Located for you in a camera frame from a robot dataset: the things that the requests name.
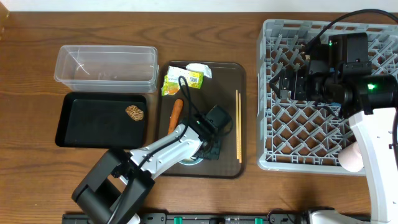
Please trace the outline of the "light blue large bowl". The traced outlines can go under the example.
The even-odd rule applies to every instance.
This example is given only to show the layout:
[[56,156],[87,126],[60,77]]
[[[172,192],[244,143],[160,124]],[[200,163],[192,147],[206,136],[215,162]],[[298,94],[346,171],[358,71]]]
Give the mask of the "light blue large bowl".
[[183,159],[179,161],[180,164],[185,165],[185,166],[194,166],[199,164],[203,159],[199,157],[190,157],[188,159]]

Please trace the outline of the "brown food scrap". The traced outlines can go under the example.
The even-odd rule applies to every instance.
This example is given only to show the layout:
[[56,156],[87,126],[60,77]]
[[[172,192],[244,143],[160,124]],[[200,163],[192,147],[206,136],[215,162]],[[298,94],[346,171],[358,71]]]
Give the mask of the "brown food scrap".
[[128,106],[125,109],[125,112],[134,121],[141,121],[144,119],[144,112],[141,109],[139,109],[136,105]]

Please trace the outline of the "pink cup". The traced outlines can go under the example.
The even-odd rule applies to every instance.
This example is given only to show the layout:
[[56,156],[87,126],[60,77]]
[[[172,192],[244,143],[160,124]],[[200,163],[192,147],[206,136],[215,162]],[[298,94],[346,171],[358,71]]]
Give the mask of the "pink cup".
[[340,165],[349,172],[359,172],[363,169],[363,158],[359,144],[354,142],[341,150],[338,154]]

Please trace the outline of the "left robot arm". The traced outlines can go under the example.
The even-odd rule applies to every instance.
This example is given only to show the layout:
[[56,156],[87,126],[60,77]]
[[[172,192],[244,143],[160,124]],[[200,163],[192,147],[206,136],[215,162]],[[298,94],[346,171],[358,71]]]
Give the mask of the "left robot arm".
[[228,122],[197,115],[158,141],[126,152],[106,151],[72,193],[92,223],[140,223],[137,214],[155,178],[181,160],[210,146]]

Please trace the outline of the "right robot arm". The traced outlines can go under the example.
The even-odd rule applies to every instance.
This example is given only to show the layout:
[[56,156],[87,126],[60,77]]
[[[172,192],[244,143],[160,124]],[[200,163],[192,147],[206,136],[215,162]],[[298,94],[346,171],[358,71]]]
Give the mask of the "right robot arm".
[[364,32],[331,35],[308,45],[304,69],[282,70],[269,86],[281,100],[340,106],[355,142],[339,155],[347,171],[364,169],[371,198],[371,223],[397,223],[397,80],[373,75]]

